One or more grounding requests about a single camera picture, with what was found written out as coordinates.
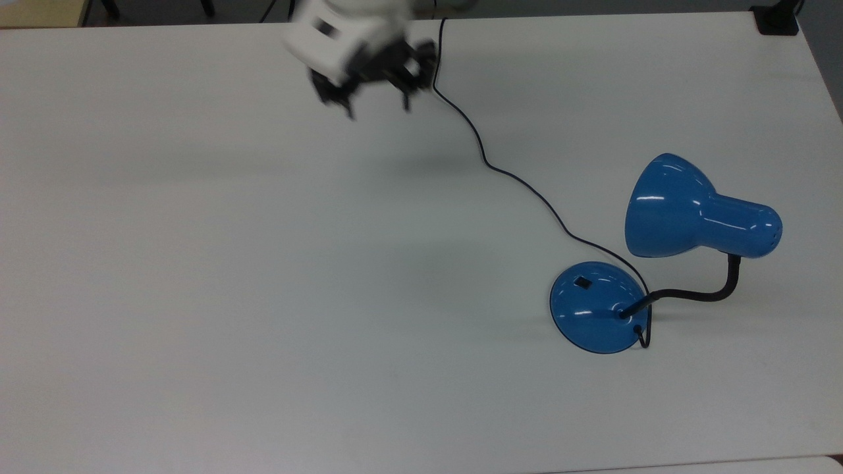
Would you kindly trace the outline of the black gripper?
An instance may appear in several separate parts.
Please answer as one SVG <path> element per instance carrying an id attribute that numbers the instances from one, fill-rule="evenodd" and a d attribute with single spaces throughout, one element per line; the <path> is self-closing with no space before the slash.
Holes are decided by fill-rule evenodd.
<path id="1" fill-rule="evenodd" d="M 439 51 L 433 39 L 422 40 L 414 46 L 399 39 L 370 58 L 365 58 L 364 52 L 359 51 L 352 72 L 338 85 L 313 69 L 310 81 L 323 104 L 340 106 L 352 121 L 356 120 L 352 106 L 356 90 L 370 83 L 392 84 L 402 94 L 403 110 L 410 113 L 413 94 L 433 87 L 438 62 Z"/>

